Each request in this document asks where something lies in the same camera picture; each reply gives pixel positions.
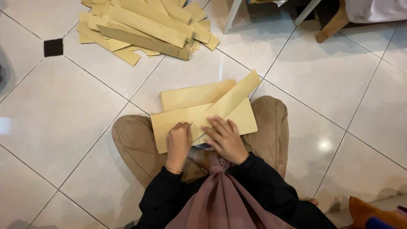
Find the gold bracelet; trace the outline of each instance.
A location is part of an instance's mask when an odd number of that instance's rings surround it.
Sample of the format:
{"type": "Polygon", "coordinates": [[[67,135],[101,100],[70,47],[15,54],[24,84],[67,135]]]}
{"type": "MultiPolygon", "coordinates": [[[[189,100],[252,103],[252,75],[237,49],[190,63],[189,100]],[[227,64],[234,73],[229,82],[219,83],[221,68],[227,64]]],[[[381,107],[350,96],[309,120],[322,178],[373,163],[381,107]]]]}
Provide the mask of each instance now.
{"type": "Polygon", "coordinates": [[[169,168],[167,165],[164,165],[164,167],[165,167],[166,169],[168,169],[168,170],[173,171],[173,172],[182,173],[182,170],[181,170],[181,171],[173,170],[173,169],[169,168]]]}

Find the hand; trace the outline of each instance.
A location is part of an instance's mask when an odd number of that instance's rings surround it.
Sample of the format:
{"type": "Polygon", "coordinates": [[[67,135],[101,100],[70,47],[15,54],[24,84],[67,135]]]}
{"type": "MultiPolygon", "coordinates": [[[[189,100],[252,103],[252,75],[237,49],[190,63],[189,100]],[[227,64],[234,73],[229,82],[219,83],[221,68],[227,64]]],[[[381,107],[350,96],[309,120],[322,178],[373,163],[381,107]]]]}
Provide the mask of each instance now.
{"type": "Polygon", "coordinates": [[[226,123],[219,116],[208,117],[208,122],[213,128],[202,127],[202,129],[212,138],[208,144],[212,146],[226,160],[240,165],[249,156],[239,136],[236,124],[228,119],[226,123]]]}
{"type": "Polygon", "coordinates": [[[166,143],[168,150],[167,167],[182,171],[192,144],[191,125],[187,122],[177,123],[175,127],[168,132],[166,143]]]}

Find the blue object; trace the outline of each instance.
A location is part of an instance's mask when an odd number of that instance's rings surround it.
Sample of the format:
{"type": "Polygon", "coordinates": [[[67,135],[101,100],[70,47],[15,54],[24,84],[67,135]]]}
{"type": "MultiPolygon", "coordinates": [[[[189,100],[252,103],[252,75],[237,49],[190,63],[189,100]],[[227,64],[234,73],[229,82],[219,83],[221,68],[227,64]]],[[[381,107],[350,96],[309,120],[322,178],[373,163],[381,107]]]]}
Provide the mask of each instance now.
{"type": "Polygon", "coordinates": [[[377,217],[370,217],[365,224],[366,229],[396,229],[395,227],[392,227],[388,225],[387,223],[381,221],[377,217]]]}

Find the black top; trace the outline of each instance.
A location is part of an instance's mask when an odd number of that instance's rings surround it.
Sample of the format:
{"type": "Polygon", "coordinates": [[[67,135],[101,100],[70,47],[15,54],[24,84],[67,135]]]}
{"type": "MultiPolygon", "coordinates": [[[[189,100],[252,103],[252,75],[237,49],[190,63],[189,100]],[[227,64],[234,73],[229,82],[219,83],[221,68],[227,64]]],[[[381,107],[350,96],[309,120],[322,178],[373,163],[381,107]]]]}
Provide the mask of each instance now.
{"type": "MultiPolygon", "coordinates": [[[[263,159],[250,153],[230,174],[268,212],[297,229],[333,229],[335,225],[309,201],[298,200],[295,189],[263,159]]],[[[182,174],[170,173],[164,166],[146,188],[139,207],[142,212],[132,229],[163,229],[177,216],[188,200],[208,178],[204,176],[185,184],[182,174]]]]}

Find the beige pants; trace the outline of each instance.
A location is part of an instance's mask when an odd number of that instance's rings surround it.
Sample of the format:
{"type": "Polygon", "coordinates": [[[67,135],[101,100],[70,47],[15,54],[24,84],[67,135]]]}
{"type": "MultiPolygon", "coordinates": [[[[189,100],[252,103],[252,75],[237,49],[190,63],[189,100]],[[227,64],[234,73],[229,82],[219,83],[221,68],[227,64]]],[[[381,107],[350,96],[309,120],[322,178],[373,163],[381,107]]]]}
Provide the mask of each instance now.
{"type": "MultiPolygon", "coordinates": [[[[271,96],[262,96],[252,103],[258,132],[242,135],[247,151],[263,158],[284,178],[288,157],[287,107],[271,96]]],[[[130,171],[146,188],[160,172],[167,160],[167,154],[159,154],[155,145],[151,118],[140,115],[125,115],[113,125],[112,137],[130,171]]],[[[183,181],[193,181],[207,175],[203,168],[204,150],[190,152],[194,161],[187,159],[184,166],[183,181]]]]}

